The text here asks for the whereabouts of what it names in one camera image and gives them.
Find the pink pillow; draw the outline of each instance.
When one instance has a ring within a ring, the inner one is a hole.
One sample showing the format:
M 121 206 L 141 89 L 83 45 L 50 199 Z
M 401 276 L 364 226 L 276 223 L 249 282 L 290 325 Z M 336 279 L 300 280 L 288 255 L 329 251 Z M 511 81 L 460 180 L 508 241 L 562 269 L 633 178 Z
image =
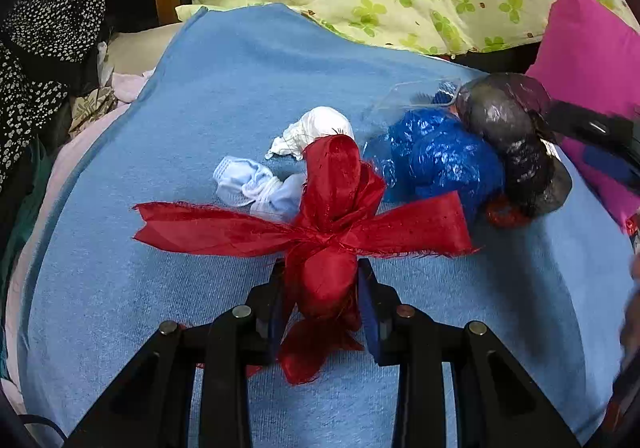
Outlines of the pink pillow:
M 556 0 L 527 75 L 539 80 L 551 98 L 632 118 L 640 104 L 640 35 L 597 0 Z M 578 141 L 565 139 L 562 150 L 624 226 L 640 208 L 640 197 L 585 164 Z

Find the blue towel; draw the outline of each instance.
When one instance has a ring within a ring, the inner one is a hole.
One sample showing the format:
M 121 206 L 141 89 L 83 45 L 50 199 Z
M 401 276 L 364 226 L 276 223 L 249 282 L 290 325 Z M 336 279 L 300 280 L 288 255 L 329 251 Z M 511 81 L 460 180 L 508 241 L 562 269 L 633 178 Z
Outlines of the blue towel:
M 268 279 L 273 258 L 182 255 L 133 241 L 142 225 L 135 203 L 210 202 L 211 165 L 225 155 L 261 157 L 315 106 L 354 121 L 398 83 L 423 80 L 435 92 L 440 78 L 479 74 L 348 42 L 281 5 L 197 13 L 52 213 L 23 297 L 18 354 L 28 412 L 71 432 L 162 320 L 209 322 Z M 438 321 L 485 321 L 578 428 L 605 404 L 618 371 L 631 249 L 562 159 L 574 189 L 559 211 L 516 231 L 479 222 L 475 255 L 373 266 L 403 301 Z M 281 179 L 303 168 L 289 158 L 265 164 Z M 318 381 L 302 386 L 267 368 L 249 382 L 254 446 L 386 448 L 397 377 L 396 367 L 379 368 L 365 352 L 337 353 Z M 451 410 L 447 426 L 453 446 Z

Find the dark plastic bag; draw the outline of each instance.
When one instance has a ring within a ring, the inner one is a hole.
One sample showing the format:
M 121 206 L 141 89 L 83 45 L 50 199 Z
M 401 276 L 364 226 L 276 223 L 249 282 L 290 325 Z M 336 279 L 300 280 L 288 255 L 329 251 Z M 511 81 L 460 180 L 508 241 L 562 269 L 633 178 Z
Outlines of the dark plastic bag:
M 543 119 L 553 104 L 540 82 L 516 73 L 473 80 L 456 96 L 460 120 L 498 151 L 505 193 L 529 217 L 560 208 L 572 187 L 564 165 L 553 161 L 541 141 L 555 141 Z

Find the metal screw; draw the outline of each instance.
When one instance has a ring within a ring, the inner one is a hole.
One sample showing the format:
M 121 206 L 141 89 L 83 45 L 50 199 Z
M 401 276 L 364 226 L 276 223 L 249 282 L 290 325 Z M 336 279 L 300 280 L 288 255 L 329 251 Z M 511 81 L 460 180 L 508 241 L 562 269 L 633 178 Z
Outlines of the metal screw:
M 160 334 L 164 336 L 174 333 L 178 329 L 178 324 L 173 320 L 165 320 L 158 326 Z
M 396 314 L 401 318 L 411 318 L 415 314 L 415 309 L 410 305 L 401 303 L 396 307 Z
M 469 322 L 469 330 L 473 334 L 482 336 L 484 333 L 486 333 L 486 325 L 484 325 L 482 322 L 474 320 L 473 322 Z
M 231 314 L 236 318 L 245 318 L 249 316 L 251 312 L 251 308 L 248 305 L 236 305 L 231 310 Z

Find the red ribbon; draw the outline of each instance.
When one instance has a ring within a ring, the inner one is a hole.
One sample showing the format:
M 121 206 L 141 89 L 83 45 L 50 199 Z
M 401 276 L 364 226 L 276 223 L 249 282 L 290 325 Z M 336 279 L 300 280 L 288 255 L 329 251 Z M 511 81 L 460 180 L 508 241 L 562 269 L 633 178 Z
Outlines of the red ribbon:
M 256 257 L 286 252 L 287 304 L 304 319 L 287 333 L 278 359 L 290 383 L 312 381 L 337 349 L 362 350 L 357 255 L 463 255 L 474 251 L 457 192 L 375 215 L 384 181 L 345 135 L 305 149 L 307 182 L 300 213 L 282 224 L 210 205 L 142 203 L 135 239 L 179 253 Z

